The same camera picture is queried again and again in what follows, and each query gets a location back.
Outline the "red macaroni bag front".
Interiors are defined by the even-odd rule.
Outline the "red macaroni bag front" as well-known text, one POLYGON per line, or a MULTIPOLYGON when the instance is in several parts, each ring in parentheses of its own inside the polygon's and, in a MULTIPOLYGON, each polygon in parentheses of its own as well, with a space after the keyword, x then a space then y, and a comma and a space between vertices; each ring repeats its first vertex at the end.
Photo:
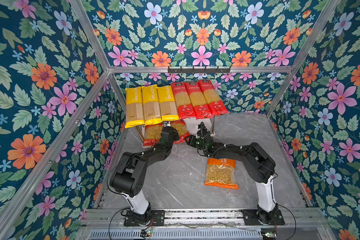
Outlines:
POLYGON ((178 131, 179 140, 175 141, 175 144, 181 144, 185 142, 185 138, 190 136, 190 133, 187 130, 186 123, 183 120, 172 121, 170 122, 171 126, 178 131))

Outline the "red macaroni bag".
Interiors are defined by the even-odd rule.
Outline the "red macaroni bag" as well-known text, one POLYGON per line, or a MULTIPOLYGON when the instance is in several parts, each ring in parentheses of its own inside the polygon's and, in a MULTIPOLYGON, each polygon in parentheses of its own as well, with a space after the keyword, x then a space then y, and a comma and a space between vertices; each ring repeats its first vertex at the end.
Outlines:
POLYGON ((183 120, 172 121, 170 122, 171 126, 178 131, 179 140, 175 141, 175 144, 181 144, 185 142, 185 138, 190 136, 190 133, 187 130, 186 123, 183 120))
POLYGON ((161 139, 163 124, 148 125, 145 127, 143 146, 154 146, 161 139))

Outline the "yellow spaghetti pack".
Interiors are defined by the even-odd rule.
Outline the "yellow spaghetti pack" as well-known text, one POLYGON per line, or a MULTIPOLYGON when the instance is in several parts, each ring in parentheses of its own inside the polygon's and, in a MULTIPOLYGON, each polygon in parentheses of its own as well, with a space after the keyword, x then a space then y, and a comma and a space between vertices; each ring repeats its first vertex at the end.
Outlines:
POLYGON ((178 108, 171 86, 158 87, 158 97, 163 122, 179 120, 178 108))
POLYGON ((157 86, 142 87, 145 126, 162 122, 157 86))
POLYGON ((142 88, 126 89, 126 129, 145 124, 142 88))

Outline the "red spaghetti pack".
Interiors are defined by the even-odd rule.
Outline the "red spaghetti pack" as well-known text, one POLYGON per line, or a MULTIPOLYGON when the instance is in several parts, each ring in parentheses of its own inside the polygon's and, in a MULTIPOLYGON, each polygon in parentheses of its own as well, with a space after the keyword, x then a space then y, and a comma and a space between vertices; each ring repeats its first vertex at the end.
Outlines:
POLYGON ((212 113, 198 83, 185 83, 197 119, 209 119, 212 113))
POLYGON ((219 116, 230 113, 210 80, 199 80, 198 84, 212 116, 219 116))
POLYGON ((191 103, 185 83, 172 83, 171 87, 175 97, 180 120, 196 118, 196 113, 191 103))

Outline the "orange macaroni bag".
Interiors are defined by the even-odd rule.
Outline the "orange macaroni bag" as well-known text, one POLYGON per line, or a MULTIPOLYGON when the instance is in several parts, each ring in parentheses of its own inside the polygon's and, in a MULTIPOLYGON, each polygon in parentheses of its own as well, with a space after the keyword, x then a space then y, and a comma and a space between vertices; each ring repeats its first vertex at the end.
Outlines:
POLYGON ((205 186, 238 190, 235 179, 236 161, 209 158, 206 169, 205 186))

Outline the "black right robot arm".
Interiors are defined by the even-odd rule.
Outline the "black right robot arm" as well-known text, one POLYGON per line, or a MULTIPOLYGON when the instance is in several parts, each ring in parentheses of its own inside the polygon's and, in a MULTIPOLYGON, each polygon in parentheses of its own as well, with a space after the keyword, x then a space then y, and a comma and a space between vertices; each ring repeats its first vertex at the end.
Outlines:
POLYGON ((245 146, 215 142, 204 123, 199 124, 195 136, 185 138, 188 146, 201 150, 212 159, 229 159, 242 162, 248 175, 256 182, 258 193, 257 218, 263 225, 274 222, 279 206, 275 200, 274 178, 276 163, 258 144, 245 146))

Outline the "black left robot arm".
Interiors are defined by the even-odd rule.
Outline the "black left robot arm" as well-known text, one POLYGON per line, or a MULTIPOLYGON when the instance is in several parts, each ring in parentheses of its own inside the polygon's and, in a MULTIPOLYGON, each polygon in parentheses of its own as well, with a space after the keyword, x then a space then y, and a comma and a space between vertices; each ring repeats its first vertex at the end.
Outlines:
POLYGON ((143 152, 123 153, 118 164, 108 175, 108 188, 126 199, 130 206, 127 217, 140 226, 152 221, 151 204, 142 192, 148 167, 167 159, 174 142, 179 139, 178 131, 170 125, 165 125, 158 143, 143 152))

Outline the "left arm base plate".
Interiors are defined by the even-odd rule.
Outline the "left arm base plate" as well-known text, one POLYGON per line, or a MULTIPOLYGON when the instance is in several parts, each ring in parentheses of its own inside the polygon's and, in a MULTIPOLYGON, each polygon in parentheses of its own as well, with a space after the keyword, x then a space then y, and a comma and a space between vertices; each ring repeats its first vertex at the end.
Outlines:
POLYGON ((147 210, 145 214, 139 215, 128 210, 124 220, 125 227, 148 227, 163 226, 165 221, 164 210, 147 210))

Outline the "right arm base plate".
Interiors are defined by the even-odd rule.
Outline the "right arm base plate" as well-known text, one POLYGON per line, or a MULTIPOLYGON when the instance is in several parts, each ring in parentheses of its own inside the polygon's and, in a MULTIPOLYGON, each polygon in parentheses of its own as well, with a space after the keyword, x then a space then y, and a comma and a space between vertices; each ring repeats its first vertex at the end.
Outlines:
POLYGON ((246 226, 270 226, 274 224, 276 224, 277 226, 285 225, 282 212, 278 208, 269 213, 262 209, 240 210, 240 212, 243 214, 246 226))

